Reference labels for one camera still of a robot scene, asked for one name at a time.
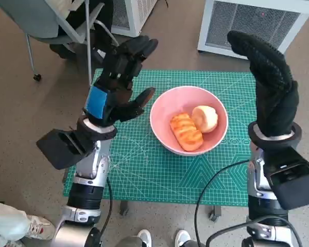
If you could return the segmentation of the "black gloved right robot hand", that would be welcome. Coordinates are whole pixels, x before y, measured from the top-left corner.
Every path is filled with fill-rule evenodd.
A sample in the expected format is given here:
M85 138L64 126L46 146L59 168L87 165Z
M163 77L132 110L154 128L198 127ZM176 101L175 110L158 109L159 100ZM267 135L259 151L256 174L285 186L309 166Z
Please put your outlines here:
M234 53L245 56L255 78L256 122L266 137L289 134L299 104L298 83L284 55L252 34L229 31Z

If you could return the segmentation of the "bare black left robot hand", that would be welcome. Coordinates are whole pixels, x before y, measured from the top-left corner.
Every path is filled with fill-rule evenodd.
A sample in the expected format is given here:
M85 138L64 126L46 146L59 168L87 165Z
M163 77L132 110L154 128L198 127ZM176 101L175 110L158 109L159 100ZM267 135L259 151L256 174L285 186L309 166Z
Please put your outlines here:
M138 36L113 47L106 54L102 73L90 88L84 113L91 123L108 127L116 121L129 121L144 113L143 107L156 89L144 89L134 100L133 78L137 77L145 61L158 46L157 39Z

